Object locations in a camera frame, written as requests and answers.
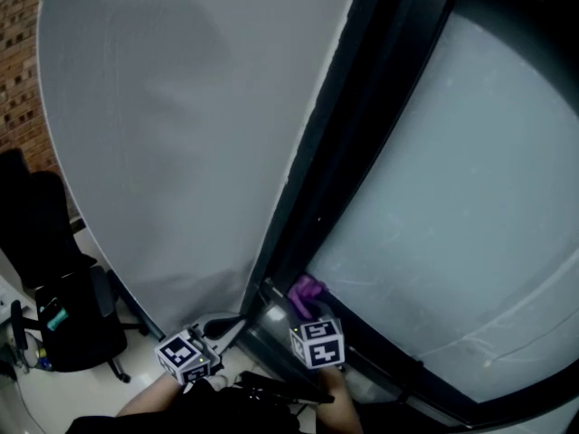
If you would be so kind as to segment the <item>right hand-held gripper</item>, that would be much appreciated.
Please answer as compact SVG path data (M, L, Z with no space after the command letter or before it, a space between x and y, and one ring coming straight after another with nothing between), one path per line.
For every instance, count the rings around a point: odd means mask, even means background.
M294 356L309 370L343 364L346 360L345 337L340 320L323 301L309 301L308 310L316 322L289 328Z

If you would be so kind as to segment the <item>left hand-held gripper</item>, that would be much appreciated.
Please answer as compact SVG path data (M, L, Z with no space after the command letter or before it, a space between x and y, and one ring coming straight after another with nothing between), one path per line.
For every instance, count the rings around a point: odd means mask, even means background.
M232 312L204 314L155 348L161 367L179 384L187 385L212 376L222 354L246 325L244 316Z

